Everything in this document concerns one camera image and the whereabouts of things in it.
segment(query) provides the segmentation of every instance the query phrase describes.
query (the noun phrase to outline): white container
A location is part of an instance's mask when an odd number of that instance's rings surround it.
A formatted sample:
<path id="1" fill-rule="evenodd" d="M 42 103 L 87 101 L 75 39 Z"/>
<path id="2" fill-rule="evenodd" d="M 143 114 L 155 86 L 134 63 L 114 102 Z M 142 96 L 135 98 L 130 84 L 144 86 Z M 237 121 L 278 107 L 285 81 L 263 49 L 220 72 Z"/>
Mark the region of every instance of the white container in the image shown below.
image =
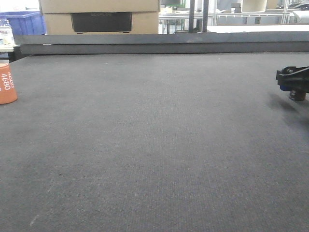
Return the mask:
<path id="1" fill-rule="evenodd" d="M 242 0 L 242 13 L 261 13 L 266 11 L 267 0 Z"/>

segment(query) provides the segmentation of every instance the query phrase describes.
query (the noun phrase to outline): blue bin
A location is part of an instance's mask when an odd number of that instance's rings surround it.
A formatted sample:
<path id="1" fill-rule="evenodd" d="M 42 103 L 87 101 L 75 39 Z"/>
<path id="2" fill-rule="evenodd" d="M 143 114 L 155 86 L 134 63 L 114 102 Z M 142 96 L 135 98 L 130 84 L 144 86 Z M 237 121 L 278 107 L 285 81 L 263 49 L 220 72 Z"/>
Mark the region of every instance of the blue bin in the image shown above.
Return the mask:
<path id="1" fill-rule="evenodd" d="M 12 27 L 13 35 L 44 35 L 46 25 L 39 11 L 1 12 Z"/>

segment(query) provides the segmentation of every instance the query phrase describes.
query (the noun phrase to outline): cardboard box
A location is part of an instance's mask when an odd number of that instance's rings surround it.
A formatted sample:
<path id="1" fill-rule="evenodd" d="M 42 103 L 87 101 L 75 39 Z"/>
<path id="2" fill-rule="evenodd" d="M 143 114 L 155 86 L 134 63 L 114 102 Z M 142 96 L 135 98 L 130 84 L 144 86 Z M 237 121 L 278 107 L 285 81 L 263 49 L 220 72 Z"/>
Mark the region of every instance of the cardboard box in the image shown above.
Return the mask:
<path id="1" fill-rule="evenodd" d="M 159 12 L 159 0 L 40 0 L 42 12 Z"/>
<path id="2" fill-rule="evenodd" d="M 74 35 L 70 13 L 44 14 L 48 35 Z M 84 34 L 158 34 L 158 12 L 133 12 L 132 31 L 122 32 L 86 32 Z"/>
<path id="3" fill-rule="evenodd" d="M 276 9 L 278 2 L 278 0 L 267 0 L 267 9 Z"/>
<path id="4" fill-rule="evenodd" d="M 242 0 L 241 12 L 265 12 L 266 11 L 267 0 Z"/>

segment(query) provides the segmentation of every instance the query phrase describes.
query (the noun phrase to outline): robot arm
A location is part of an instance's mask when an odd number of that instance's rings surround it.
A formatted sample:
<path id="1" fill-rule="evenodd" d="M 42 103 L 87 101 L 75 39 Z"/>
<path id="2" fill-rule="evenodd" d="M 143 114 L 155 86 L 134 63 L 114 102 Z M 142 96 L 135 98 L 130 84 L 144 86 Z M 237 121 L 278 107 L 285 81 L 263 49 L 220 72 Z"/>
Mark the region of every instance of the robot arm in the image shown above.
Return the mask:
<path id="1" fill-rule="evenodd" d="M 303 101 L 309 93 L 309 66 L 286 67 L 277 71 L 277 80 L 282 91 L 290 92 L 290 99 Z"/>

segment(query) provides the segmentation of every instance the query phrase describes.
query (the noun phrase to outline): metal frame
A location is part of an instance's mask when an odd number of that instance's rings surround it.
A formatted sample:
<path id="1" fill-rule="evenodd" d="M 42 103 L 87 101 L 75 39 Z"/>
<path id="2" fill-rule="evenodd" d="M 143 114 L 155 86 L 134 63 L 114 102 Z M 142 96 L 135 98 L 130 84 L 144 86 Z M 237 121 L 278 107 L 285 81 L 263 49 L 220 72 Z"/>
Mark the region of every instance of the metal frame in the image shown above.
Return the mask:
<path id="1" fill-rule="evenodd" d="M 22 54 L 309 52 L 309 32 L 16 36 Z"/>

